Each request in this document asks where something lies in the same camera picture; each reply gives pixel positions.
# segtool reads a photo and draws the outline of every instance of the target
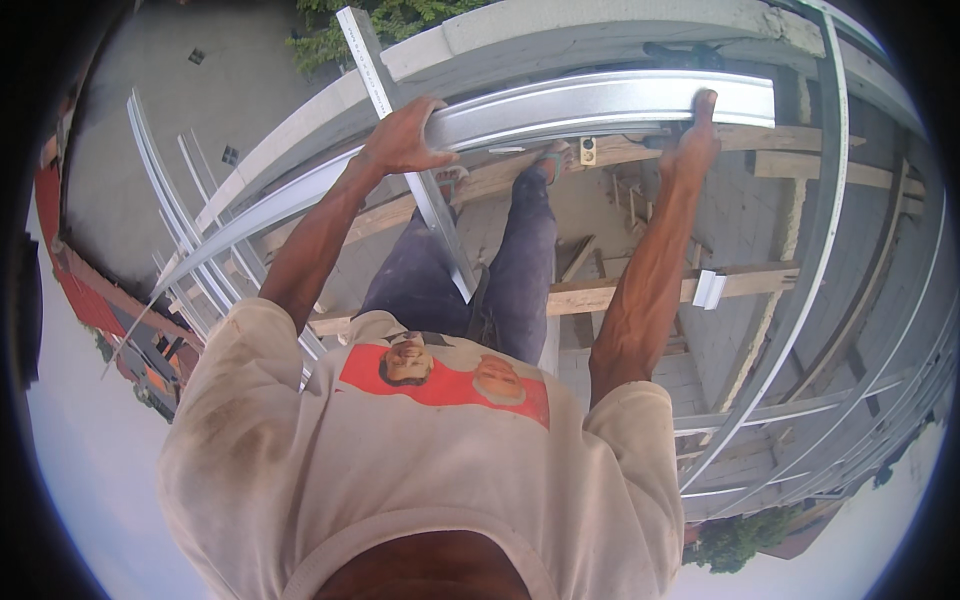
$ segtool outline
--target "man's right hand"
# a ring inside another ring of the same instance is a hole
[[[673,180],[680,176],[677,183],[695,182],[697,189],[707,175],[707,170],[720,153],[720,139],[713,127],[713,107],[717,93],[712,89],[703,89],[693,101],[693,127],[680,138],[673,148],[667,147],[660,156],[660,176],[664,180]]]
[[[418,173],[453,162],[459,155],[430,150],[423,137],[423,127],[430,114],[444,107],[443,100],[420,96],[400,110],[391,112],[367,138],[359,158],[382,176]]]

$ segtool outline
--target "man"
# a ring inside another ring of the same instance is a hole
[[[514,186],[478,311],[486,346],[461,337],[473,309],[455,301],[415,215],[348,345],[322,357],[300,391],[297,335],[364,197],[387,174],[456,158],[423,142],[440,101],[385,118],[291,234],[260,297],[238,302],[211,335],[163,447],[160,505],[208,584],[226,597],[287,600],[663,596],[684,519],[670,398],[650,378],[719,151],[715,99],[698,94],[694,126],[660,159],[657,212],[593,346],[586,419],[562,384],[524,365],[543,344],[551,269],[535,261],[553,260],[546,185],[569,161],[559,145]],[[379,343],[406,330],[444,344],[431,346],[424,385],[388,386]],[[470,367],[456,367],[484,354],[537,374],[523,383],[548,397],[542,418],[476,399]]]
[[[494,404],[519,404],[526,398],[514,366],[493,354],[481,354],[473,370],[473,387]]]
[[[423,385],[432,369],[433,356],[426,349],[423,334],[404,331],[391,341],[390,349],[383,353],[378,372],[386,383],[399,387]]]

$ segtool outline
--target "jeans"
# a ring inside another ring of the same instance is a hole
[[[478,341],[536,365],[546,341],[546,301],[557,243],[543,170],[531,166],[521,173],[511,200],[481,304],[487,335]],[[358,314],[385,310],[411,331],[466,337],[473,301],[464,304],[445,264],[440,243],[416,210],[373,277]]]

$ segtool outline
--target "dirty t-shirt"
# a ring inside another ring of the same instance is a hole
[[[389,540],[467,530],[535,600],[663,596],[683,512],[670,398],[622,385],[584,419],[559,381],[386,312],[353,321],[300,390],[289,315],[238,302],[158,463],[174,540],[219,595],[311,598]]]

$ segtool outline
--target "power socket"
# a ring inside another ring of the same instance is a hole
[[[597,138],[580,138],[580,164],[585,167],[596,166],[597,163]]]

